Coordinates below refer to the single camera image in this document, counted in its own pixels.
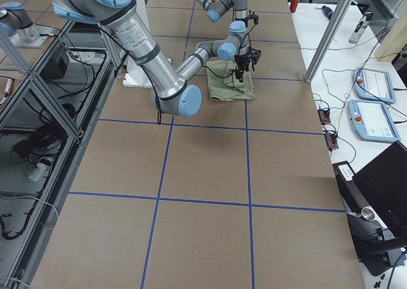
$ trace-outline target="grid line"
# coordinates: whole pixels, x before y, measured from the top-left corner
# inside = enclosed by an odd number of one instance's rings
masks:
[[[156,202],[155,202],[153,222],[151,223],[151,230],[150,230],[150,236],[149,236],[147,253],[146,253],[146,261],[144,262],[144,269],[143,269],[141,285],[140,285],[141,289],[144,289],[144,285],[145,285],[145,282],[146,282],[148,261],[149,261],[150,251],[151,251],[151,245],[153,244],[155,224],[156,224],[157,215],[158,215],[158,207],[160,205],[161,190],[162,190],[162,187],[163,187],[164,174],[165,174],[165,169],[166,169],[166,166],[167,166],[167,158],[168,158],[168,153],[169,153],[169,149],[170,149],[172,128],[173,128],[173,126],[171,125],[170,126],[170,131],[169,131],[169,134],[168,134],[168,139],[167,139],[167,148],[165,149],[163,168],[162,168],[162,171],[161,171],[160,186],[158,187],[158,194],[157,194],[157,198],[156,198]]]
[[[227,201],[214,201],[214,200],[201,200],[201,199],[184,199],[184,198],[169,198],[169,197],[153,197],[153,196],[140,196],[129,194],[110,194],[103,192],[84,192],[84,191],[71,191],[70,195],[80,196],[95,196],[95,197],[110,197],[110,198],[130,198],[141,200],[156,201],[168,201],[168,202],[182,202],[182,203],[198,203],[203,205],[223,205],[223,206],[243,206],[252,208],[271,208],[279,210],[293,210],[293,211],[310,211],[310,212],[326,212],[326,213],[346,213],[345,210],[339,210],[336,208],[309,208],[305,206],[287,206],[287,205],[262,205],[259,203],[239,203],[239,202],[227,202]]]
[[[165,34],[152,34],[154,37],[164,37],[164,38],[188,38],[188,39],[206,39],[206,40],[222,40],[224,38],[217,37],[195,37],[195,36],[178,36],[178,35],[165,35]],[[268,39],[252,39],[251,41],[259,43],[298,43],[298,41],[282,41],[282,40],[268,40]]]
[[[250,258],[252,271],[252,289],[256,289],[256,274],[254,270],[254,241],[253,241],[253,213],[252,213],[252,191],[250,172],[250,147],[249,147],[249,116],[247,110],[247,100],[244,101],[244,117],[246,132],[246,164],[247,164],[247,194],[249,200],[249,233],[250,233]]]
[[[191,25],[192,25],[192,19],[193,19],[193,9],[191,10],[191,19],[190,19],[190,26],[188,27],[188,36],[190,35],[191,31]],[[184,58],[186,56],[186,49],[188,47],[188,38],[186,38],[186,43],[185,43],[185,51],[184,51]],[[163,187],[163,182],[164,182],[164,176],[165,176],[165,169],[167,167],[167,159],[169,155],[169,150],[170,150],[170,144],[171,144],[171,136],[172,136],[172,130],[174,128],[174,120],[175,117],[172,116],[171,123],[170,123],[170,131],[168,135],[168,140],[167,140],[167,148],[165,149],[165,155],[164,155],[164,162],[163,162],[163,168],[161,172],[161,178],[160,178],[160,186],[158,188],[158,195],[155,203],[155,210],[154,210],[154,215],[153,215],[153,222],[151,224],[151,231],[150,231],[150,236],[149,236],[149,241],[148,241],[148,247],[147,247],[147,254],[146,254],[146,261],[144,263],[144,269],[143,269],[143,274],[142,274],[142,279],[141,279],[141,285],[140,288],[144,289],[144,285],[146,283],[146,276],[147,276],[147,269],[148,269],[148,261],[149,261],[149,254],[151,251],[151,245],[153,244],[153,238],[154,238],[154,231],[155,231],[155,224],[157,220],[157,215],[158,215],[158,209],[160,205],[160,196],[161,196],[161,191]]]
[[[183,8],[183,7],[177,7],[177,8],[171,8],[168,6],[150,6],[147,5],[147,8],[162,8],[165,10],[195,10],[195,11],[205,11],[203,8]],[[263,14],[291,14],[289,11],[256,11],[252,10],[252,12],[255,13],[263,13]]]
[[[129,123],[129,124],[148,124],[157,125],[156,122],[149,121],[132,121],[129,119],[99,119],[100,122],[114,122],[114,123]],[[322,132],[307,132],[307,131],[289,131],[289,130],[275,130],[275,129],[261,129],[261,128],[239,128],[239,127],[227,127],[227,126],[203,126],[193,124],[177,124],[177,123],[161,123],[164,126],[177,126],[177,127],[191,127],[191,128],[212,128],[212,129],[224,129],[224,130],[243,130],[243,131],[260,131],[260,132],[274,132],[274,133],[292,133],[297,135],[324,135]]]

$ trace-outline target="folded cloth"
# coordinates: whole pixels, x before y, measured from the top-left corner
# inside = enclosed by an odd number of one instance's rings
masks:
[[[236,67],[234,62],[225,62],[224,60],[215,60],[207,62],[208,88],[211,100],[220,102],[229,102],[231,100],[253,100],[254,88],[250,72],[244,72],[243,83],[236,79],[232,74]]]

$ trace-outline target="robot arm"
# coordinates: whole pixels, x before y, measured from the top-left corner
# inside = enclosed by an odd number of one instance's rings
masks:
[[[225,40],[199,44],[196,52],[175,70],[137,14],[135,0],[53,0],[53,6],[60,17],[110,28],[152,80],[156,108],[168,114],[195,115],[202,96],[198,87],[187,85],[187,80],[210,57],[227,55],[224,59],[231,60],[246,46],[245,23],[233,22]]]
[[[207,12],[210,21],[217,22],[232,7],[236,20],[245,20],[247,14],[247,0],[196,0]]]
[[[34,23],[18,2],[7,2],[0,5],[0,30],[10,37],[17,31],[21,40],[31,43],[39,38]]]
[[[229,26],[229,34],[225,39],[198,43],[196,51],[178,67],[177,72],[189,79],[211,57],[230,61],[236,55],[245,55],[248,52],[246,30],[244,22],[232,22]]]

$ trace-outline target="monitor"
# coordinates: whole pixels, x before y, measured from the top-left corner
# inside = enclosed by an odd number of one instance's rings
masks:
[[[407,148],[395,141],[353,180],[393,235],[407,236]]]

